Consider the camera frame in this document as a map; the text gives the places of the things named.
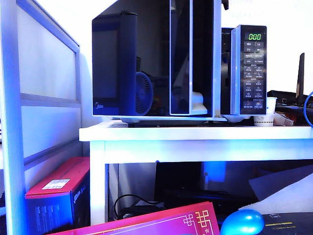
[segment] fan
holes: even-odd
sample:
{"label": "fan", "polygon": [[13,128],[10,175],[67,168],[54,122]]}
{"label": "fan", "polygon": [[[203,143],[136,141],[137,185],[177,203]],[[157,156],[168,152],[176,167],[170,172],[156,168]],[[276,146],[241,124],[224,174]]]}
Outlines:
{"label": "fan", "polygon": [[149,77],[136,72],[135,112],[138,116],[148,113],[153,101],[153,87]]}

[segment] cabinet door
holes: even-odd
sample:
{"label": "cabinet door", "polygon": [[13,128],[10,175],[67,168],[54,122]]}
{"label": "cabinet door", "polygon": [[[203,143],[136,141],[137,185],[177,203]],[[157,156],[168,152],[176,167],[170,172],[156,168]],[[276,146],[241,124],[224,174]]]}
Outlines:
{"label": "cabinet door", "polygon": [[79,46],[34,0],[0,3],[7,234],[27,234],[25,192],[82,155]]}

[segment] router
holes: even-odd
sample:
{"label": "router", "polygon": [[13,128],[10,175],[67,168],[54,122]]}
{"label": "router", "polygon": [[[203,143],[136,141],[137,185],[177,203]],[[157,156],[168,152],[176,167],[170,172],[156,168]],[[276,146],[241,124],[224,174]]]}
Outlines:
{"label": "router", "polygon": [[[297,114],[303,116],[304,102],[308,97],[303,94],[304,87],[304,53],[299,58],[299,70],[296,93],[282,92],[282,91],[269,91],[268,97],[277,97],[275,111],[287,114]],[[313,97],[310,97],[307,105],[306,112],[309,118],[313,118]]]}

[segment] pink box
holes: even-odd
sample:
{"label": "pink box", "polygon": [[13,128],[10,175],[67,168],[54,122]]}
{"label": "pink box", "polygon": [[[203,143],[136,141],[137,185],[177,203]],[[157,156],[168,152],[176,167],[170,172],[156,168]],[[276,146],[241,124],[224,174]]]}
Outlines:
{"label": "pink box", "polygon": [[90,225],[88,157],[73,157],[25,195],[28,233],[43,235]]}
{"label": "pink box", "polygon": [[127,219],[56,233],[54,235],[219,235],[211,202],[158,211]]}

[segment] microwave button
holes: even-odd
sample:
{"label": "microwave button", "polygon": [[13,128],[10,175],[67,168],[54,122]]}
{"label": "microwave button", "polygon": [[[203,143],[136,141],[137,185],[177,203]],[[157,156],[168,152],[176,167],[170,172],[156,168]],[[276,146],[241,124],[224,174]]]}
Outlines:
{"label": "microwave button", "polygon": [[244,91],[245,92],[251,92],[252,91],[251,86],[244,86]]}
{"label": "microwave button", "polygon": [[245,59],[252,59],[253,58],[253,54],[251,54],[251,53],[244,53],[244,57],[245,57]]}
{"label": "microwave button", "polygon": [[254,58],[255,59],[259,59],[259,60],[263,60],[263,56],[264,56],[263,53],[255,53],[254,54]]}
{"label": "microwave button", "polygon": [[253,67],[253,72],[263,72],[263,66],[255,66]]}
{"label": "microwave button", "polygon": [[263,93],[262,92],[255,92],[254,95],[253,95],[253,98],[263,98]]}
{"label": "microwave button", "polygon": [[255,109],[263,109],[263,101],[255,101],[253,106]]}
{"label": "microwave button", "polygon": [[264,64],[264,60],[263,60],[263,59],[255,59],[255,60],[254,60],[254,63],[255,63],[256,65],[262,65],[262,64]]}
{"label": "microwave button", "polygon": [[252,98],[252,92],[245,92],[244,91],[244,98]]}
{"label": "microwave button", "polygon": [[245,47],[253,47],[254,43],[253,42],[244,42]]}
{"label": "microwave button", "polygon": [[244,72],[244,78],[252,78],[251,72]]}
{"label": "microwave button", "polygon": [[252,66],[244,66],[244,72],[252,72],[253,67]]}
{"label": "microwave button", "polygon": [[246,100],[243,102],[244,109],[253,109],[253,101]]}
{"label": "microwave button", "polygon": [[244,47],[244,52],[254,52],[254,47]]}
{"label": "microwave button", "polygon": [[256,80],[256,81],[253,81],[253,85],[254,85],[254,86],[262,86],[262,85],[263,85],[263,80]]}
{"label": "microwave button", "polygon": [[254,42],[255,47],[264,47],[264,42]]}
{"label": "microwave button", "polygon": [[256,78],[264,78],[264,74],[262,72],[254,72],[253,77]]}
{"label": "microwave button", "polygon": [[254,52],[256,53],[263,53],[264,52],[264,47],[255,47]]}
{"label": "microwave button", "polygon": [[254,93],[263,92],[263,86],[254,87]]}
{"label": "microwave button", "polygon": [[245,64],[245,65],[254,64],[254,59],[244,59],[244,64]]}
{"label": "microwave button", "polygon": [[252,81],[251,80],[243,80],[244,86],[252,86]]}

